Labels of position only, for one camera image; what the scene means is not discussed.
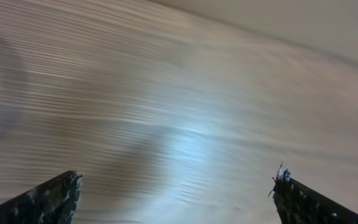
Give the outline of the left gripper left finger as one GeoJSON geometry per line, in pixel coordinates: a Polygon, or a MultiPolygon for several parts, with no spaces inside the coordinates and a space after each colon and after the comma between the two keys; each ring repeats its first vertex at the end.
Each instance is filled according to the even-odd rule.
{"type": "Polygon", "coordinates": [[[82,177],[68,170],[0,204],[0,224],[70,224],[82,177]]]}

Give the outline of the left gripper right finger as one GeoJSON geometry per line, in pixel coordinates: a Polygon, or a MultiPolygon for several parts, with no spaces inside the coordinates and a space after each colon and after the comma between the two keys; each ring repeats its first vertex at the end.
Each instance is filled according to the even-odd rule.
{"type": "Polygon", "coordinates": [[[273,180],[269,195],[282,224],[358,224],[358,213],[293,179],[289,169],[279,167],[273,180]]]}

